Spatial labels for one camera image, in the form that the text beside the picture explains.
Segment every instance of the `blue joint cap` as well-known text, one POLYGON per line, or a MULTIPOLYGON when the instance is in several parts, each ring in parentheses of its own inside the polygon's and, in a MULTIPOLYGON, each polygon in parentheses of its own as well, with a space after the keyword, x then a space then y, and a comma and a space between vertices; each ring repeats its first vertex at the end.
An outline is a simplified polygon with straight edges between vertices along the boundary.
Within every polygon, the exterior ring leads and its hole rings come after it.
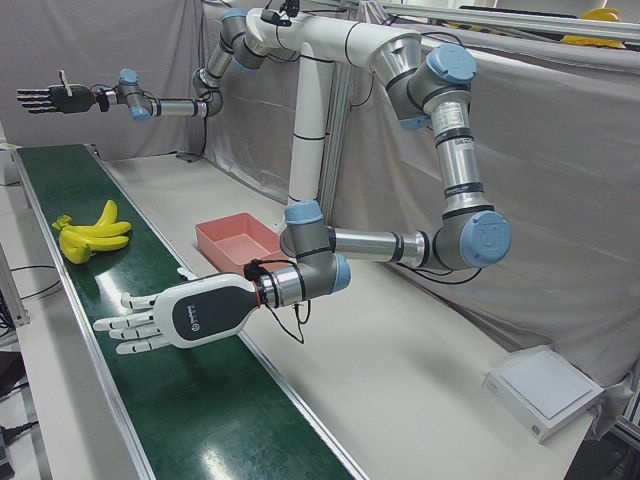
POLYGON ((231 17, 246 17, 246 16, 247 16, 247 11, 244 8, 230 8, 229 10, 227 10, 222 14, 222 16, 220 17, 220 21, 222 22, 227 18, 231 18, 231 17))
POLYGON ((151 118, 151 112, 144 107, 138 105, 129 107, 129 114, 134 122, 144 122, 151 118))
POLYGON ((422 127, 429 127, 431 126, 431 117, 428 115, 422 115, 420 117, 405 118, 404 120, 400 120, 400 126, 405 132, 418 130, 422 127))
POLYGON ((120 82, 125 85, 137 85, 140 80, 140 75, 135 70, 130 68, 123 68, 120 70, 120 82))
POLYGON ((464 47, 443 43, 427 55, 427 65, 443 80, 457 84, 471 83, 476 76, 476 61, 464 47))
POLYGON ((498 263, 511 246, 509 222, 497 212, 476 213, 460 234, 460 253, 467 265, 483 268, 498 263))
POLYGON ((344 255, 335 254, 336 259, 336 281, 333 284, 333 290, 331 293, 339 292, 349 286, 351 282, 351 267, 347 263, 347 259, 344 255))
POLYGON ((242 65, 240 62, 238 62, 235 58, 233 60, 231 60, 233 62, 233 64, 238 67, 240 70, 242 70, 245 73, 249 73, 251 75, 255 75, 255 73, 258 71, 257 68, 249 68, 249 67, 245 67, 244 65, 242 65))
POLYGON ((307 225, 323 218, 320 205, 315 200, 297 202, 284 209, 284 220, 287 225, 307 225))

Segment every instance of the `gray backdrop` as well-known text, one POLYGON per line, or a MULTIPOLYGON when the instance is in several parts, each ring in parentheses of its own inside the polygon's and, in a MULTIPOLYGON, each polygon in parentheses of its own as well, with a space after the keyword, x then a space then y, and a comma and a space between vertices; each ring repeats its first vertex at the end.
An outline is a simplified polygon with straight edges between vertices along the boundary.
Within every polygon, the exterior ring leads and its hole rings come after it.
POLYGON ((59 69, 70 83, 113 86, 129 67, 157 97, 190 97, 201 15, 197 0, 3 0, 0 121, 7 140, 24 146, 96 143, 107 159, 199 151, 202 120, 138 124, 122 105, 107 114, 96 105, 84 114, 28 115, 15 94, 60 83, 59 69))
MULTIPOLYGON (((409 277, 508 349, 553 344, 601 385, 616 384, 640 353, 638 54, 456 33, 478 61, 477 158, 489 199, 511 221, 513 247, 466 285, 409 277)), ((297 68, 265 67, 225 82, 207 152, 284 201, 297 68)), ((370 81, 358 73, 352 103, 370 81)), ((333 223, 434 232, 443 208, 431 133, 402 131, 375 85, 350 114, 333 223)))

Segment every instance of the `conveyor belt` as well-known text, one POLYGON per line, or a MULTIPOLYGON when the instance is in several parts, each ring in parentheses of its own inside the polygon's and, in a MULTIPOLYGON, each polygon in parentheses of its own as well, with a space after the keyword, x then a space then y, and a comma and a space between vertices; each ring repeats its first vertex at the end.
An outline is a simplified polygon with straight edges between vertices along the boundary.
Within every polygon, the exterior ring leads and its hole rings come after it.
POLYGON ((141 476, 357 477, 357 466, 330 439, 330 447, 325 443, 316 432, 322 426, 308 423, 300 413, 304 406, 296 408, 238 337, 128 356, 116 355, 117 342, 104 333, 95 336, 96 343, 88 322, 123 314, 120 292, 146 295, 178 283, 180 263, 85 146, 22 148, 18 155, 50 246, 57 232, 48 225, 56 217, 68 214, 76 224, 92 224, 107 199, 118 204, 118 218, 133 225, 123 250, 96 255, 84 265, 58 254, 56 263, 76 313, 83 313, 78 320, 90 351, 92 345, 96 350, 103 387, 117 388, 107 397, 130 450, 138 447, 132 455, 141 476), (101 363, 109 372, 100 371, 101 363))

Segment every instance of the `plastic bin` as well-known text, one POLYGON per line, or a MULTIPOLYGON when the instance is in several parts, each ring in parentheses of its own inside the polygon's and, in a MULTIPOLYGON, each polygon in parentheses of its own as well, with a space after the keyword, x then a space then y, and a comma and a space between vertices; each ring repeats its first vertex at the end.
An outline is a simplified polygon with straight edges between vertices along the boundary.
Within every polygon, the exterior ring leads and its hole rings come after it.
MULTIPOLYGON (((280 237, 248 213, 196 225, 198 249, 220 272, 243 274, 243 267, 254 258, 286 260, 280 251, 280 237)), ((264 267, 277 270, 283 263, 264 267)))

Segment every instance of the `banana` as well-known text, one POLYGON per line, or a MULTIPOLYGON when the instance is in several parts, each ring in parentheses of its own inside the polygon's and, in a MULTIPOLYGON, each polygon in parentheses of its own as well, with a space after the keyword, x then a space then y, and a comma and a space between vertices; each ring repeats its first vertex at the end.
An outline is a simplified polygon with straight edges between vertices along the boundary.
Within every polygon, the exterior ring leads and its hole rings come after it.
POLYGON ((82 245, 89 245, 94 252, 111 252, 113 250, 120 250, 129 243, 129 237, 124 235, 118 235, 115 237, 93 237, 76 232, 73 228, 63 228, 60 235, 65 236, 70 244, 76 247, 82 245))
POLYGON ((131 224, 129 222, 116 222, 108 225, 68 225, 66 228, 73 230, 81 235, 87 235, 89 237, 115 237, 117 235, 124 235, 131 230, 131 224))
POLYGON ((98 221, 94 224, 96 227, 101 227, 104 225, 109 225, 111 223, 115 223, 118 218, 118 206, 116 202, 113 200, 107 200, 107 203, 104 204, 104 208, 102 209, 102 215, 98 221))
POLYGON ((64 230, 60 233, 60 238, 58 239, 60 243, 60 250, 64 253, 64 256, 71 263, 75 263, 76 265, 80 265, 81 263, 87 263, 91 258, 91 247, 87 244, 75 245, 67 240, 67 235, 64 233, 64 230))
POLYGON ((51 226, 58 231, 62 231, 64 227, 71 224, 71 220, 72 218, 69 215, 60 215, 56 218, 56 221, 51 224, 51 226))

